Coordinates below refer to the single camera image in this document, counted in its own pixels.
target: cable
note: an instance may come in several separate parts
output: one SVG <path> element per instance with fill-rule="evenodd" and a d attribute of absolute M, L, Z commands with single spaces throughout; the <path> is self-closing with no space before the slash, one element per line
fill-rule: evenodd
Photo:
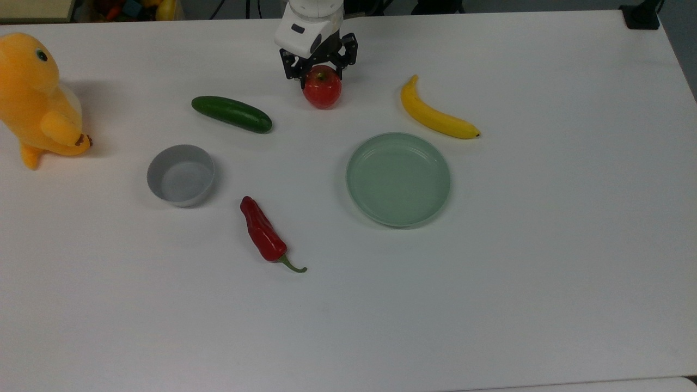
<path fill-rule="evenodd" d="M 225 0 L 220 0 L 220 4 L 218 4 L 218 7 L 215 9 L 213 12 L 213 15 L 211 15 L 208 20 L 213 20 L 213 18 L 217 15 L 217 12 L 220 11 L 220 7 L 222 7 L 222 4 L 225 2 Z"/>

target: cucumber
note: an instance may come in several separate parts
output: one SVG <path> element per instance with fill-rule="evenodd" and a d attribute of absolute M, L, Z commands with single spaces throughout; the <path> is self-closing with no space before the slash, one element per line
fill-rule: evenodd
<path fill-rule="evenodd" d="M 266 113 L 238 100 L 202 96 L 191 101 L 197 112 L 255 133 L 269 133 L 273 122 Z"/>

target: yellow banana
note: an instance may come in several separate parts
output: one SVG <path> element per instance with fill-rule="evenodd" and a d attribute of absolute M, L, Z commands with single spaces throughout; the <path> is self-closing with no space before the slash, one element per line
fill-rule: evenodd
<path fill-rule="evenodd" d="M 473 139 L 480 135 L 477 127 L 471 123 L 426 105 L 416 92 L 418 79 L 417 75 L 412 76 L 401 88 L 401 104 L 410 116 L 432 130 L 460 139 Z"/>

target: apple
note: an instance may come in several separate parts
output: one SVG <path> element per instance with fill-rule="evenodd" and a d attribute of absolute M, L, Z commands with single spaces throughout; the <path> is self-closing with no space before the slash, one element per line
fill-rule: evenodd
<path fill-rule="evenodd" d="M 327 109 L 342 94 L 342 80 L 330 66 L 314 66 L 305 76 L 302 94 L 316 108 Z"/>

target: plate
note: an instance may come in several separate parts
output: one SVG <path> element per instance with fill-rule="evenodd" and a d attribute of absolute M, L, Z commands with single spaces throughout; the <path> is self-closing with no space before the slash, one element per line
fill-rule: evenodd
<path fill-rule="evenodd" d="M 450 193 L 443 155 L 414 135 L 385 133 L 361 144 L 346 168 L 351 199 L 371 219 L 409 227 L 436 215 Z"/>

